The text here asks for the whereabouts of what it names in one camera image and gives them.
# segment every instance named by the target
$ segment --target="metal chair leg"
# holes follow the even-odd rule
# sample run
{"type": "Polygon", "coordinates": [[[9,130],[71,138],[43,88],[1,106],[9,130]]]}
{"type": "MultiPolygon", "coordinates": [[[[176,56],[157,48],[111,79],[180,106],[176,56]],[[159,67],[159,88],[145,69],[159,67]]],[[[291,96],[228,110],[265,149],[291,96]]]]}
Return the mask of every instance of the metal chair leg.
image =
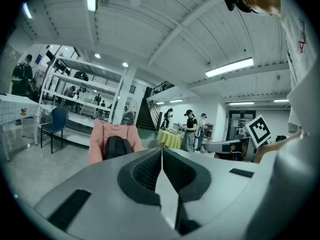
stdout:
{"type": "Polygon", "coordinates": [[[52,133],[52,132],[50,132],[50,138],[51,138],[51,154],[53,154],[53,152],[52,152],[52,147],[53,147],[52,135],[53,135],[53,133],[52,133]]]}

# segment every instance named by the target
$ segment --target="blue chair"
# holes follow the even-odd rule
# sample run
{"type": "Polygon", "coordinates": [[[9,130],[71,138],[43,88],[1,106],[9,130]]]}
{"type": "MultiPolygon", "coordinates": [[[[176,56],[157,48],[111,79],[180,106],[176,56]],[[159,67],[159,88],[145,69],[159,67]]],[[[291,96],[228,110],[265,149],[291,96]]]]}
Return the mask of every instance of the blue chair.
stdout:
{"type": "Polygon", "coordinates": [[[65,106],[58,106],[52,110],[52,122],[44,123],[41,125],[41,148],[42,148],[42,129],[50,133],[51,138],[51,154],[53,149],[52,138],[53,134],[61,131],[61,147],[63,146],[63,132],[66,128],[68,108],[65,106]]]}

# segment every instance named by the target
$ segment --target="pink chair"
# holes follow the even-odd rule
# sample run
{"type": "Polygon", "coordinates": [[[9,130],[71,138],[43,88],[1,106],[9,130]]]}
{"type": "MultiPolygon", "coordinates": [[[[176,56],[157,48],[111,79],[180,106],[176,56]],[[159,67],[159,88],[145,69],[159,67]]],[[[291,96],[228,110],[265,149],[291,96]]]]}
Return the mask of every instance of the pink chair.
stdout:
{"type": "Polygon", "coordinates": [[[94,120],[90,137],[89,165],[101,162],[105,154],[105,145],[109,137],[119,136],[127,139],[132,152],[144,150],[135,125],[113,125],[101,120],[94,120]]]}

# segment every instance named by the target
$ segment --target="staircase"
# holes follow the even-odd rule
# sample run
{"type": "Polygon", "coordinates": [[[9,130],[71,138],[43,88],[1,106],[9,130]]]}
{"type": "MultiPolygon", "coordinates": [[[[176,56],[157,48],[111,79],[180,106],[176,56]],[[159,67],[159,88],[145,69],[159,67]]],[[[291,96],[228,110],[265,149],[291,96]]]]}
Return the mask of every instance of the staircase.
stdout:
{"type": "Polygon", "coordinates": [[[156,131],[154,122],[152,121],[147,100],[144,98],[141,103],[138,119],[136,121],[136,127],[139,129],[146,129],[156,131]]]}

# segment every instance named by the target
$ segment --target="white ceiling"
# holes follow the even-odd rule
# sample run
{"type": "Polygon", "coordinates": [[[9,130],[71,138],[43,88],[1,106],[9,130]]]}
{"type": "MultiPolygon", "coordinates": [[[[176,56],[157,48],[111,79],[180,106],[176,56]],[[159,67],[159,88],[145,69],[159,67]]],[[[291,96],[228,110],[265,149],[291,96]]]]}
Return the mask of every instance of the white ceiling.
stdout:
{"type": "Polygon", "coordinates": [[[95,13],[87,0],[27,4],[33,18],[21,13],[17,23],[34,42],[81,48],[90,58],[99,53],[103,64],[120,69],[123,61],[135,62],[139,77],[155,85],[165,80],[182,92],[235,99],[291,90],[286,35],[276,16],[228,11],[223,0],[141,0],[138,8],[130,0],[99,0],[95,13]],[[250,74],[227,74],[225,83],[205,75],[249,57],[256,68],[250,74]],[[280,64],[286,66],[270,69],[280,64]]]}

